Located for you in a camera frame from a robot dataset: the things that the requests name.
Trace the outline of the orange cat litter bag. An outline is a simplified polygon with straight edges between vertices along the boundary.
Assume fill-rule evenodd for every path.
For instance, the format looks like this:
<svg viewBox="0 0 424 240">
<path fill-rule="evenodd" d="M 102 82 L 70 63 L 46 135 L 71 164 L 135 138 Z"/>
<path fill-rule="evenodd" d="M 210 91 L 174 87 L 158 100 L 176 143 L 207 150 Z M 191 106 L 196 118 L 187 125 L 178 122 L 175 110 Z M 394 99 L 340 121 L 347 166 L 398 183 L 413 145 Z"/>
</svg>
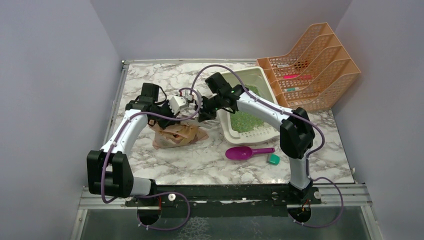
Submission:
<svg viewBox="0 0 424 240">
<path fill-rule="evenodd" d="M 152 146 L 156 150 L 187 146 L 209 138 L 198 123 L 177 123 L 161 128 L 156 121 L 150 120 L 148 125 L 154 131 Z"/>
</svg>

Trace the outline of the magenta plastic litter scoop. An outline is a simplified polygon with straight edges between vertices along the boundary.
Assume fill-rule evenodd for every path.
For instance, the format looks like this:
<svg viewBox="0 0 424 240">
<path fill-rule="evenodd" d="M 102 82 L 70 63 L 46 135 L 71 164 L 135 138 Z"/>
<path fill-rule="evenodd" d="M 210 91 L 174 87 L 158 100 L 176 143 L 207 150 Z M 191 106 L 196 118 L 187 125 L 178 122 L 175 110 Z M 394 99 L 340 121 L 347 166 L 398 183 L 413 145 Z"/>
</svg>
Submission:
<svg viewBox="0 0 424 240">
<path fill-rule="evenodd" d="M 225 157 L 233 161 L 245 161 L 250 159 L 254 155 L 270 154 L 274 152 L 275 149 L 273 147 L 251 148 L 249 146 L 236 146 L 229 148 L 225 152 Z"/>
</svg>

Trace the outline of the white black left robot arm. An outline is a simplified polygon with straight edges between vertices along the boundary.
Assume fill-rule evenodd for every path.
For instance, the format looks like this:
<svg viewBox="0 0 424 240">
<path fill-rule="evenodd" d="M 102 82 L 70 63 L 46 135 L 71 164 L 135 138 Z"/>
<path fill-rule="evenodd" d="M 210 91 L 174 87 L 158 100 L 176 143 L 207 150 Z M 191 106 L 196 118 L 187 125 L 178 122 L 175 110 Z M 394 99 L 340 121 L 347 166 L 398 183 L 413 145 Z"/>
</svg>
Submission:
<svg viewBox="0 0 424 240">
<path fill-rule="evenodd" d="M 167 99 L 159 101 L 163 89 L 144 83 L 141 93 L 125 106 L 124 117 L 112 137 L 100 150 L 91 150 L 86 157 L 88 189 L 108 204 L 117 198 L 138 196 L 144 205 L 157 200 L 152 179 L 134 177 L 129 163 L 130 152 L 141 131 L 150 121 L 166 126 L 174 123 Z"/>
</svg>

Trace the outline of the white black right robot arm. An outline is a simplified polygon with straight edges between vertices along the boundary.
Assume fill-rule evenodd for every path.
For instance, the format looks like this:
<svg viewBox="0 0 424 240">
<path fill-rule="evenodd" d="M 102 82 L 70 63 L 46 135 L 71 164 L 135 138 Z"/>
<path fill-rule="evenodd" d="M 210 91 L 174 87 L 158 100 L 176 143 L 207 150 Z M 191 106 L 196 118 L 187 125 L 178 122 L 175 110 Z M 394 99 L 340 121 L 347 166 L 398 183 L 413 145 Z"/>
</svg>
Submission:
<svg viewBox="0 0 424 240">
<path fill-rule="evenodd" d="M 219 110 L 226 110 L 231 114 L 239 111 L 259 118 L 275 128 L 279 132 L 280 149 L 289 158 L 289 199 L 296 204 L 306 200 L 313 186 L 308 177 L 307 154 L 310 153 L 315 138 L 306 110 L 301 107 L 292 110 L 279 106 L 257 96 L 243 83 L 231 86 L 219 72 L 208 77 L 205 82 L 214 96 L 203 96 L 196 103 L 199 122 L 215 119 Z"/>
</svg>

